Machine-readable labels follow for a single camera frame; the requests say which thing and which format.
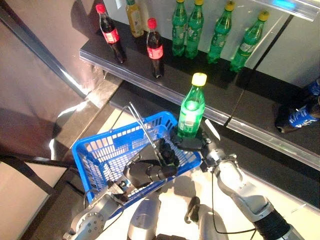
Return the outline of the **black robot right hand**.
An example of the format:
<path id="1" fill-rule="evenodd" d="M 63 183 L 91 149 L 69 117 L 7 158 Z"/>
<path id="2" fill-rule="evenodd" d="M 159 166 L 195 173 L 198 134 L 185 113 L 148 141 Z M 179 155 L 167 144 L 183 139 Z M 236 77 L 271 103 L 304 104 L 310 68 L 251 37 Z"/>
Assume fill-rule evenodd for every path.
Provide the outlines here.
<path id="1" fill-rule="evenodd" d="M 202 120 L 195 137 L 178 136 L 178 127 L 170 131 L 170 140 L 179 149 L 189 152 L 201 152 L 203 157 L 210 161 L 218 161 L 225 156 L 224 151 L 216 144 L 221 137 L 209 119 Z"/>

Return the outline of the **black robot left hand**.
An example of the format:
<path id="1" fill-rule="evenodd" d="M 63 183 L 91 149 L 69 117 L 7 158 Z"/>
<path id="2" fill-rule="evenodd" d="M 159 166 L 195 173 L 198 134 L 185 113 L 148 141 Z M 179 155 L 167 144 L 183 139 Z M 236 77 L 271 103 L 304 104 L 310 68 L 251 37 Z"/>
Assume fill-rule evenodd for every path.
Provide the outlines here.
<path id="1" fill-rule="evenodd" d="M 154 141 L 160 156 L 148 144 L 142 148 L 124 167 L 123 175 L 139 189 L 149 183 L 165 180 L 178 172 L 179 158 L 164 138 Z"/>

